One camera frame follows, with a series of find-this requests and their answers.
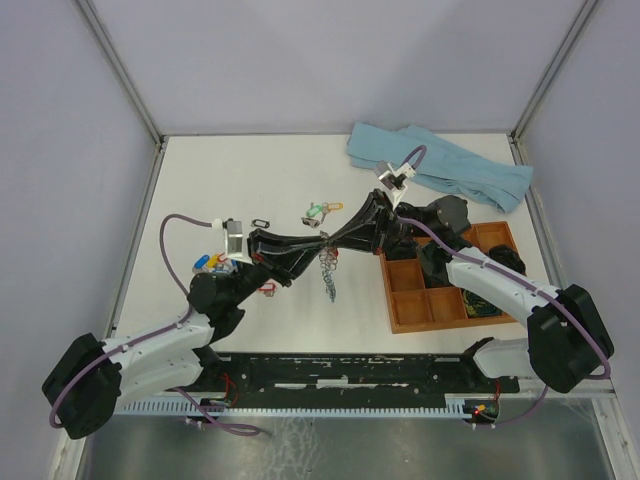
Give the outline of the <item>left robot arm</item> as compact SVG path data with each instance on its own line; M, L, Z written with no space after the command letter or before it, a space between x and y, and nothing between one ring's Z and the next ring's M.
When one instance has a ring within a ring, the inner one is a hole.
M51 427L81 439L148 395L192 384L212 389L221 366L210 346L236 329L245 315L241 304L270 281L290 286L327 243L321 235L256 229L238 243L226 242L227 258L237 263L234 270L202 271L180 287L187 310L178 319L123 337L77 337L42 385Z

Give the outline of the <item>large keyring holder blue handle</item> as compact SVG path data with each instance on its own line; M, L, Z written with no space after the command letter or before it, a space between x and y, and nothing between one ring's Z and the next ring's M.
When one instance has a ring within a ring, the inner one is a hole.
M338 255L339 251L336 247L325 248L319 254L321 275L331 303L334 303L337 297L334 272L338 266Z

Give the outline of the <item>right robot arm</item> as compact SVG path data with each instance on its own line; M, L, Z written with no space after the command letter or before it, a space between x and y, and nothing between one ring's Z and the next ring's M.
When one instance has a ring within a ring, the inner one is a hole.
M533 281L484 254L464 235L470 229L465 200L447 195L427 206L401 202L373 190L356 215L326 242L380 254L401 239L429 237L427 265L453 286L498 307L527 331L524 338L481 340L458 368L467 389L481 391L495 378L541 380L568 393L584 380L607 379L613 346L589 293Z

